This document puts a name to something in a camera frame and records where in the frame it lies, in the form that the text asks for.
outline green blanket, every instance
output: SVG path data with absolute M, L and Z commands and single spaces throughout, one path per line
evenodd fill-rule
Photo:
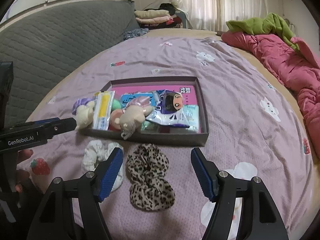
M 242 31 L 250 35 L 276 34 L 291 48 L 299 50 L 298 45 L 290 42 L 294 33 L 284 19 L 277 14 L 269 13 L 264 19 L 254 17 L 244 21 L 228 21 L 226 23 L 231 32 Z

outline white scrunchie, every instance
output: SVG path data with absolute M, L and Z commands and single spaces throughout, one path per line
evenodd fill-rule
M 82 160 L 82 170 L 84 173 L 88 171 L 94 171 L 100 162 L 108 159 L 115 147 L 119 147 L 123 150 L 122 146 L 118 143 L 109 143 L 108 149 L 105 150 L 102 141 L 92 140 L 88 143 L 87 147 L 84 149 L 84 157 Z M 119 188 L 123 181 L 123 164 L 119 170 L 116 181 L 112 187 L 111 192 Z

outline pink comforter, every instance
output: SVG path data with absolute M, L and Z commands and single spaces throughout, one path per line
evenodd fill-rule
M 294 91 L 316 154 L 320 157 L 320 61 L 308 45 L 301 38 L 291 39 L 299 45 L 300 54 L 274 34 L 248 35 L 229 31 L 221 38 L 230 46 L 254 54 L 281 84 Z

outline gray quilted headboard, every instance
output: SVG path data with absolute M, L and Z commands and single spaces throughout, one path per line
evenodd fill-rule
M 0 61 L 13 61 L 5 125 L 25 122 L 62 79 L 139 28 L 130 0 L 90 0 L 47 8 L 0 32 Z

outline leopard print scrunchie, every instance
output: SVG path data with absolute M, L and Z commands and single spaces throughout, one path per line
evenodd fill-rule
M 175 194 L 164 179 L 168 168 L 168 158 L 154 144 L 139 145 L 133 155 L 128 155 L 131 204 L 148 211 L 173 206 Z

